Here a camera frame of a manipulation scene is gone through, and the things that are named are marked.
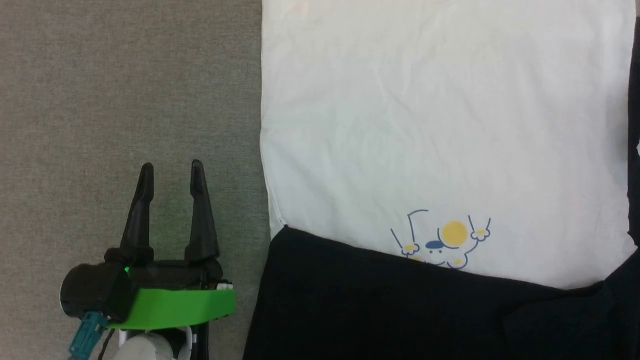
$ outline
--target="green mount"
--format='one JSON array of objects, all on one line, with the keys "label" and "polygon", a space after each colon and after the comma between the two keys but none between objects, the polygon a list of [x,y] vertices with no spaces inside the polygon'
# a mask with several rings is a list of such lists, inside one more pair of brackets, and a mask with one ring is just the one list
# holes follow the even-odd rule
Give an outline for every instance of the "green mount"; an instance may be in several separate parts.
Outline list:
[{"label": "green mount", "polygon": [[236,311],[236,291],[140,289],[129,317],[109,328],[127,330],[186,327]]}]

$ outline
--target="black fabric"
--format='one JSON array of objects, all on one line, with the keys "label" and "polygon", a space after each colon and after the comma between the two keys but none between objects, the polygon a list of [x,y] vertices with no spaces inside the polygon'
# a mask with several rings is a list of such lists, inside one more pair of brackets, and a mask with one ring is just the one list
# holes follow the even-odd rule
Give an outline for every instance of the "black fabric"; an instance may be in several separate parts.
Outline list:
[{"label": "black fabric", "polygon": [[[629,88],[629,220],[639,237],[640,58]],[[244,358],[638,359],[640,253],[559,290],[357,249],[285,227],[271,242]]]}]

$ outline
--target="white fabric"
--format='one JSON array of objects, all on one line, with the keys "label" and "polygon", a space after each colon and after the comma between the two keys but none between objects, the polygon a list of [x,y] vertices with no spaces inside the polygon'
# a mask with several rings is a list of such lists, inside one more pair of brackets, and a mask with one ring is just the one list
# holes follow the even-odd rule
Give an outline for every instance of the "white fabric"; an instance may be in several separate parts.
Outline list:
[{"label": "white fabric", "polygon": [[560,288],[635,251],[633,0],[263,4],[273,234]]}]

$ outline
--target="grey carpet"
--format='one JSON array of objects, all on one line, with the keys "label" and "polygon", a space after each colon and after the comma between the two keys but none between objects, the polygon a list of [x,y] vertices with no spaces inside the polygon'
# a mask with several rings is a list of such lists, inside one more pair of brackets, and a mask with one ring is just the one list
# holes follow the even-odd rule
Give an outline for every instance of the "grey carpet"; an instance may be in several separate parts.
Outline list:
[{"label": "grey carpet", "polygon": [[146,161],[152,244],[182,256],[193,158],[238,294],[211,325],[212,358],[241,357],[269,241],[260,12],[260,0],[0,1],[1,358],[67,358],[79,322],[60,283],[118,244]]}]

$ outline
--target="cable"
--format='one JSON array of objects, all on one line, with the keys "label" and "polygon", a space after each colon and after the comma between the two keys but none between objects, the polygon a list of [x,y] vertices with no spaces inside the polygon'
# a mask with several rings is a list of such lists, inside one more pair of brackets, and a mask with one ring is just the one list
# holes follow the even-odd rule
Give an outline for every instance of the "cable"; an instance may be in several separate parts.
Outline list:
[{"label": "cable", "polygon": [[98,355],[98,360],[102,360],[102,357],[104,356],[104,352],[107,350],[107,345],[109,345],[109,340],[113,336],[114,332],[116,332],[116,329],[112,329],[111,331],[109,331],[109,335],[107,335],[107,338],[102,343],[102,350],[100,350],[100,354]]}]

